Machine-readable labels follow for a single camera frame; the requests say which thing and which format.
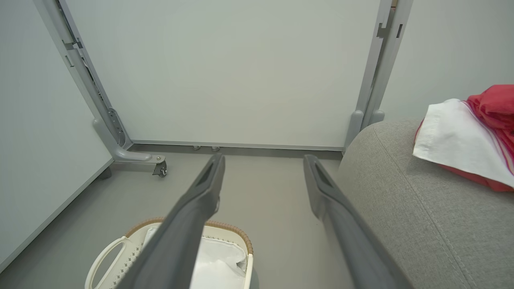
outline basket handle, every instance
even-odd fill
[[[126,243],[127,240],[128,239],[125,236],[123,236],[123,237],[121,237],[119,239],[116,239],[115,241],[110,243],[102,251],[102,253],[100,253],[98,255],[96,260],[93,262],[93,265],[91,265],[91,268],[89,269],[89,272],[87,273],[85,289],[98,289],[100,287],[100,285],[102,285],[103,281],[105,280],[105,278],[107,277],[107,275],[109,274],[111,269],[113,268],[114,264],[116,264],[116,261],[118,261],[118,258],[120,258],[121,253],[123,252],[123,250],[125,250],[125,247],[126,247],[125,243]],[[105,257],[107,257],[107,255],[119,244],[123,244],[123,247],[121,247],[120,252],[118,253],[116,258],[114,259],[114,262],[109,266],[109,269],[107,269],[107,271],[103,275],[103,277],[100,280],[100,282],[98,282],[98,284],[95,286],[95,288],[93,288],[93,279],[94,279],[94,277],[96,275],[98,267],[100,267],[100,264],[102,264],[103,259],[105,259]]]

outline sofa seam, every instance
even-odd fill
[[[377,135],[377,132],[376,132],[376,129],[375,127],[373,127],[373,133],[375,134],[375,137],[376,139],[378,140],[378,142],[380,143],[380,145],[382,146],[382,148],[384,149],[384,151],[387,153],[387,156],[389,157],[389,159],[396,165],[396,168],[398,169],[398,172],[400,173],[400,175],[403,177],[403,179],[405,180],[405,182],[409,185],[409,187],[412,189],[413,192],[415,193],[412,193],[411,192],[411,195],[413,197],[415,197],[415,201],[416,201],[416,205],[418,206],[418,209],[420,210],[421,214],[423,215],[423,218],[425,219],[425,221],[427,222],[427,224],[429,225],[430,229],[432,230],[432,233],[434,234],[434,236],[436,237],[438,243],[441,245],[441,248],[443,249],[443,252],[445,253],[446,257],[448,258],[448,261],[450,261],[450,264],[451,266],[453,267],[453,269],[455,270],[455,272],[457,273],[458,275],[458,278],[460,279],[462,285],[464,286],[464,288],[467,288],[466,284],[464,283],[464,280],[461,278],[461,274],[462,276],[464,276],[464,278],[466,279],[466,283],[468,283],[468,285],[471,287],[471,284],[469,283],[469,281],[467,280],[466,278],[466,274],[464,274],[464,271],[463,271],[463,268],[461,268],[461,265],[458,263],[457,261],[457,258],[455,256],[458,257],[458,254],[455,250],[453,250],[453,254],[451,252],[451,249],[450,247],[446,244],[446,242],[441,241],[441,239],[443,239],[443,236],[446,237],[446,235],[442,232],[442,229],[438,228],[438,223],[437,223],[437,220],[435,219],[433,215],[433,212],[432,210],[430,210],[430,208],[428,207],[428,205],[423,201],[423,197],[419,194],[419,192],[414,188],[414,186],[412,185],[412,183],[407,179],[407,177],[401,173],[401,170],[400,170],[400,166],[398,165],[398,163],[396,162],[396,160],[391,156],[391,154],[389,153],[389,151],[387,150],[387,148],[384,146],[384,144],[382,143],[382,141],[380,140],[380,138],[378,137]],[[450,246],[453,248],[453,246],[451,245],[450,241],[448,240],[448,238],[446,237],[446,241],[448,242],[448,244],[450,244]],[[448,252],[446,251],[445,249],[445,245],[446,247],[448,248],[448,251],[450,251],[450,254],[452,255],[452,257],[454,258],[455,260],[455,263],[457,264],[457,267],[459,267],[460,269],[460,273],[458,273],[458,270],[457,268],[455,267],[455,265],[453,264],[453,261],[451,260],[452,258],[450,258],[450,256],[448,255]]]

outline gray sofa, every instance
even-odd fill
[[[514,288],[514,192],[412,156],[419,121],[380,122],[337,182],[415,288]]]

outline basket hole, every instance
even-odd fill
[[[100,265],[98,266],[98,270],[95,276],[93,277],[93,288],[98,286],[98,282],[100,282],[105,273],[107,273],[107,270],[109,269],[110,265],[114,262],[114,259],[116,258],[122,247],[123,244],[116,245],[116,247],[114,247],[102,260],[102,263],[100,263]]]

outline brown woven basket rim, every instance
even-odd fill
[[[162,223],[163,221],[164,221],[164,218],[152,218],[152,219],[145,220],[145,221],[135,225],[134,227],[132,227],[127,232],[127,234],[125,234],[125,236],[127,238],[129,238],[130,236],[132,236],[132,234],[134,234],[137,230],[141,229],[142,227],[144,227],[146,225],[154,224],[154,223]],[[238,234],[239,237],[241,237],[245,241],[245,245],[246,245],[246,249],[248,250],[248,253],[253,254],[252,242],[250,241],[250,238],[248,237],[248,235],[246,235],[246,233],[243,230],[237,228],[236,226],[232,226],[232,225],[229,225],[226,223],[216,222],[216,221],[212,221],[212,220],[208,220],[205,223],[205,225],[209,226],[209,227],[215,227],[215,228],[228,230],[228,231]]]

